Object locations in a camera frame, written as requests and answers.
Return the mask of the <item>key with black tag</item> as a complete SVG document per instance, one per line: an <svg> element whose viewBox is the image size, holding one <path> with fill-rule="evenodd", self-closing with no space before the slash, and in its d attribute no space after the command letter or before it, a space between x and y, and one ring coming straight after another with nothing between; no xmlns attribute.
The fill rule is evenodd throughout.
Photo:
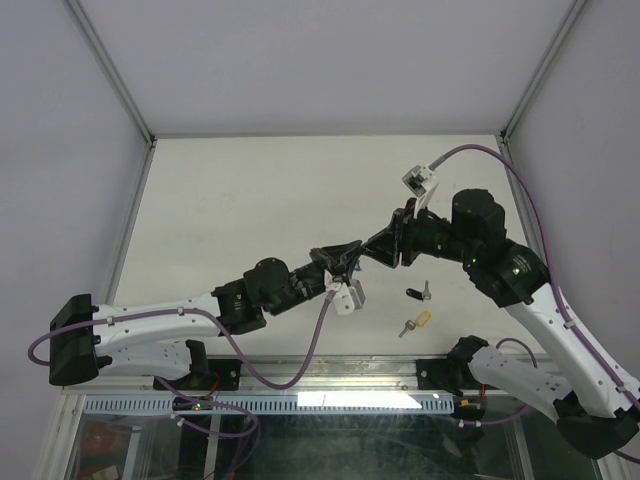
<svg viewBox="0 0 640 480"><path fill-rule="evenodd" d="M405 293L409 298L412 298L414 300L418 300L421 302L429 301L432 299L432 294L430 291L428 280L424 282L424 286L421 289L407 288Z"/></svg>

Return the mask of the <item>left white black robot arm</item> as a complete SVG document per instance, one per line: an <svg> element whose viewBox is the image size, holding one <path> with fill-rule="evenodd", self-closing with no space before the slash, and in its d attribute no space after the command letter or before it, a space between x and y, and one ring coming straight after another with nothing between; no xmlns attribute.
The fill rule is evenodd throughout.
<svg viewBox="0 0 640 480"><path fill-rule="evenodd" d="M49 326L49 382L83 384L99 375L153 376L198 388L209 377L203 340L261 329L277 316L323 296L340 314L364 304L353 277L359 241L314 248L310 263L291 270L280 259L259 261L238 280L181 301L132 308L72 296Z"/></svg>

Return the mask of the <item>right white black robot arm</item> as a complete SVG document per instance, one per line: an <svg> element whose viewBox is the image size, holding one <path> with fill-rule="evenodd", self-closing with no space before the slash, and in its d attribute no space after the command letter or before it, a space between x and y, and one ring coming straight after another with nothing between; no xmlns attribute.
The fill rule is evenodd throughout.
<svg viewBox="0 0 640 480"><path fill-rule="evenodd" d="M581 454L600 459L639 432L639 382L606 353L553 290L544 262L506 236L505 211L486 190L466 189L443 219L418 210L413 199L364 245L365 256L390 268L428 255L458 262L474 287L516 319L558 367L544 373L508 360L469 335L447 353L448 379L457 393L475 381L503 390L553 421Z"/></svg>

